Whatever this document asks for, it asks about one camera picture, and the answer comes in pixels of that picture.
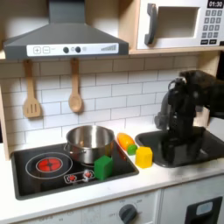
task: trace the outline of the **orange toy vegetable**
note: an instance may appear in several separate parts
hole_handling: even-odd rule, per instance
[[[129,145],[135,144],[134,140],[124,133],[119,133],[117,135],[117,141],[125,151],[128,149]]]

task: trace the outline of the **green block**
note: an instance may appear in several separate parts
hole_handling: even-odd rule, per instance
[[[137,146],[135,144],[129,145],[127,152],[130,156],[136,155],[137,153]]]
[[[112,174],[113,160],[111,157],[103,156],[94,161],[94,176],[104,180]]]

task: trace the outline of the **digital clock display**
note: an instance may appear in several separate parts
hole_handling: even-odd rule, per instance
[[[223,9],[223,0],[208,0],[208,9]]]

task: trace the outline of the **black sink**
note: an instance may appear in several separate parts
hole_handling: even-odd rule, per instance
[[[175,157],[172,163],[168,163],[162,153],[161,142],[167,137],[168,131],[153,131],[136,136],[136,143],[140,146],[151,147],[153,151],[153,162],[163,167],[178,167],[203,163],[217,158],[224,158],[224,143],[209,131],[204,130],[202,145],[199,154],[194,159],[187,154],[186,146],[183,144],[175,148]]]

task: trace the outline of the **black cabinet handle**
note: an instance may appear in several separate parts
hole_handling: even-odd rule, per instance
[[[144,43],[146,45],[151,45],[155,38],[157,27],[158,27],[157,6],[154,3],[148,3],[147,12],[150,16],[150,30],[149,30],[149,34],[145,34],[144,36]]]

